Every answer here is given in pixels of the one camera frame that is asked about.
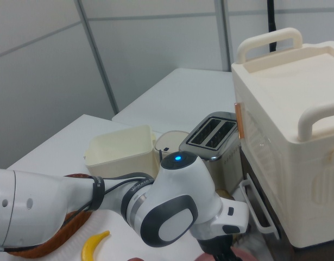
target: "container handle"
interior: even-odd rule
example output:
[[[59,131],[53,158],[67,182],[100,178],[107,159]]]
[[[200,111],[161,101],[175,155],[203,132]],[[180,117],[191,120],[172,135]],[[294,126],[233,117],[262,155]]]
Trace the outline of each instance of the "container handle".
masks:
[[[330,116],[334,116],[334,103],[319,104],[306,109],[298,121],[298,139],[300,141],[310,140],[313,124]]]
[[[249,207],[249,210],[250,210],[250,213],[254,219],[254,222],[256,224],[256,227],[257,229],[262,233],[262,234],[269,234],[269,233],[274,233],[275,237],[277,239],[280,239],[279,237],[279,233],[278,233],[278,230],[276,229],[275,225],[274,225],[274,222],[272,220],[272,218],[270,217],[269,215],[269,212],[266,208],[266,206],[264,205],[260,195],[259,195],[259,192],[257,192],[257,189],[255,188],[255,185],[253,183],[253,180],[251,179],[250,175],[247,174],[247,177],[248,179],[245,179],[243,181],[240,182],[239,184],[239,187],[242,191],[242,194],[244,196],[244,199],[245,199],[245,202],[247,203],[248,207]],[[259,222],[259,219],[257,218],[256,214],[255,214],[255,211],[248,199],[248,196],[247,196],[247,193],[245,191],[245,186],[251,186],[252,190],[253,190],[253,193],[254,193],[254,196],[255,198],[257,199],[257,201],[259,202],[260,204],[260,207],[262,208],[263,210],[263,213],[264,215],[266,216],[266,219],[268,220],[270,226],[269,227],[262,227],[260,222]]]
[[[293,48],[302,48],[302,35],[297,29],[294,28],[285,28],[270,33],[261,34],[255,37],[247,38],[238,47],[237,64],[245,63],[246,53],[253,48],[290,38],[293,39]]]

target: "white plastic box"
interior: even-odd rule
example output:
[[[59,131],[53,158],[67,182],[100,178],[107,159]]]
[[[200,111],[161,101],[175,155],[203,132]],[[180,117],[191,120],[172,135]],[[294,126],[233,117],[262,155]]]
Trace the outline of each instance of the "white plastic box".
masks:
[[[293,48],[245,58],[286,39]],[[263,34],[241,43],[232,72],[242,150],[290,243],[334,240],[334,42],[303,44],[293,28]]]
[[[158,164],[153,151],[155,140],[149,125],[94,137],[85,152],[86,167],[91,175],[105,178],[133,172],[144,172],[156,178]]]

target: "toaster slot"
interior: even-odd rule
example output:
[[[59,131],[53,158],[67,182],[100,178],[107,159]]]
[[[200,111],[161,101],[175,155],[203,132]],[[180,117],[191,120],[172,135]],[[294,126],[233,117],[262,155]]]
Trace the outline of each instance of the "toaster slot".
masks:
[[[203,129],[197,134],[197,136],[191,141],[193,144],[200,145],[208,138],[209,134],[220,124],[221,120],[211,119],[203,127]]]
[[[206,147],[216,148],[224,137],[232,130],[234,122],[226,121],[221,128],[216,132],[216,134],[208,141]]]

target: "black pipe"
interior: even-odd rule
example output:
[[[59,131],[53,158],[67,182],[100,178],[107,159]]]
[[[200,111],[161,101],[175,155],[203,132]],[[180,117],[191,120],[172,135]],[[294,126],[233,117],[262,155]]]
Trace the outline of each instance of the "black pipe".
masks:
[[[274,0],[267,0],[267,13],[268,13],[268,31],[276,31],[275,18],[274,18]],[[276,42],[269,44],[269,51],[276,51]]]

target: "cream storage container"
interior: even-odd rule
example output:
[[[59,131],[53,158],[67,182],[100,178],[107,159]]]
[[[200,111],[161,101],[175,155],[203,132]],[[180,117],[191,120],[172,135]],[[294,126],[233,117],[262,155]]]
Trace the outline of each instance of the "cream storage container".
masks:
[[[246,59],[286,39],[292,48]],[[290,243],[334,240],[334,42],[263,34],[240,44],[232,72],[242,150]]]

